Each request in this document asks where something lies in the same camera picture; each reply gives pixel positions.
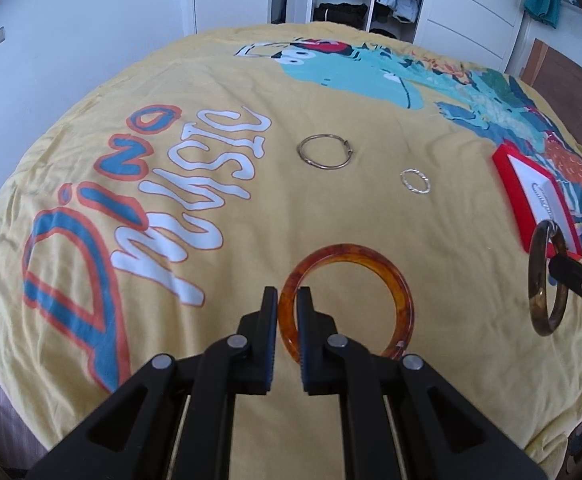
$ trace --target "yellow blanket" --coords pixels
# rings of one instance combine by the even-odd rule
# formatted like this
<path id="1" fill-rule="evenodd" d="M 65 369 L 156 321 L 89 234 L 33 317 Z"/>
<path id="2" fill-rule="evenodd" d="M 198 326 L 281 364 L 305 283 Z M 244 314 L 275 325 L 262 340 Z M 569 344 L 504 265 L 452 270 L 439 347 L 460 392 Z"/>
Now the yellow blanket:
<path id="1" fill-rule="evenodd" d="M 314 134 L 349 140 L 350 164 L 304 163 Z M 533 332 L 491 161 L 503 142 L 558 177 L 582 240 L 582 149 L 513 78 L 324 23 L 184 38 L 82 99 L 0 191 L 0 383 L 52 446 L 154 354 L 203 351 L 265 285 L 350 242 L 404 274 L 408 351 L 554 475 L 582 419 L 582 303 L 554 336 Z M 334 140 L 306 149 L 344 156 Z M 408 168 L 429 194 L 403 186 Z M 335 264 L 306 284 L 340 332 L 386 346 L 394 310 L 374 274 Z M 338 413 L 303 394 L 278 339 L 271 394 L 238 399 L 232 477 L 341 478 Z"/>

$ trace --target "brown bangle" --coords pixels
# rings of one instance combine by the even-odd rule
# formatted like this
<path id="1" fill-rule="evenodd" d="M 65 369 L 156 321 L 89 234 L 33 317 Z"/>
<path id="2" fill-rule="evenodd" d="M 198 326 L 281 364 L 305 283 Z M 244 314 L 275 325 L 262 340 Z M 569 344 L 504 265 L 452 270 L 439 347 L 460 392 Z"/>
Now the brown bangle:
<path id="1" fill-rule="evenodd" d="M 300 361 L 295 325 L 295 295 L 304 277 L 313 269 L 333 262 L 352 262 L 377 274 L 389 287 L 395 303 L 395 330 L 382 355 L 398 359 L 405 351 L 413 333 L 413 298 L 401 272 L 384 256 L 372 249 L 355 244 L 323 247 L 303 259 L 286 279 L 277 307 L 277 322 L 287 351 Z"/>
<path id="2" fill-rule="evenodd" d="M 546 307 L 546 245 L 549 238 L 559 254 L 567 247 L 560 227 L 553 220 L 542 220 L 535 228 L 529 251 L 529 306 L 531 323 L 539 335 L 551 335 L 560 326 L 567 307 L 568 288 L 558 283 L 551 317 Z"/>

